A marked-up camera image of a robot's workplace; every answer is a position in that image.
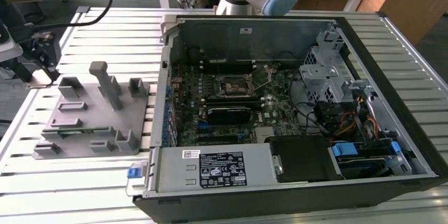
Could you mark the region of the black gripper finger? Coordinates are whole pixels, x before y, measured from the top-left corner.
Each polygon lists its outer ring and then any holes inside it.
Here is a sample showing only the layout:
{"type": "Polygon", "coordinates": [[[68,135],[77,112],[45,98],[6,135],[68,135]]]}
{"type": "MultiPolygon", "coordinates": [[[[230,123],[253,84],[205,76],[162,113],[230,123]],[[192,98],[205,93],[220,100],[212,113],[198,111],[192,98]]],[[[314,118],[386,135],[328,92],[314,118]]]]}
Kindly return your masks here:
{"type": "Polygon", "coordinates": [[[12,64],[12,71],[16,75],[16,77],[24,82],[28,83],[32,81],[32,73],[29,72],[28,68],[24,66],[24,64],[18,61],[16,61],[12,64]]]}
{"type": "Polygon", "coordinates": [[[54,82],[60,76],[54,68],[60,59],[60,43],[53,32],[40,32],[32,36],[32,55],[33,62],[44,71],[50,82],[54,82]]]}

